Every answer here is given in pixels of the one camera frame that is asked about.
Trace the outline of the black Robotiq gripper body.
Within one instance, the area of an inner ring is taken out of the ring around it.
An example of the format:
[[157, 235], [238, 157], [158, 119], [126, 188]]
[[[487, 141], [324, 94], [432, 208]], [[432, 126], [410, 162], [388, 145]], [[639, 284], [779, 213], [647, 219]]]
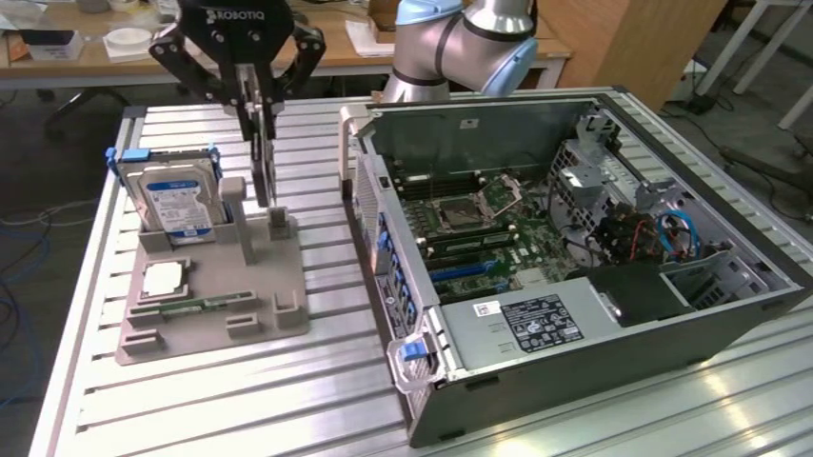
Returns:
[[177, 26], [218, 64], [228, 67], [273, 64], [293, 37], [294, 11], [285, 1], [181, 1]]

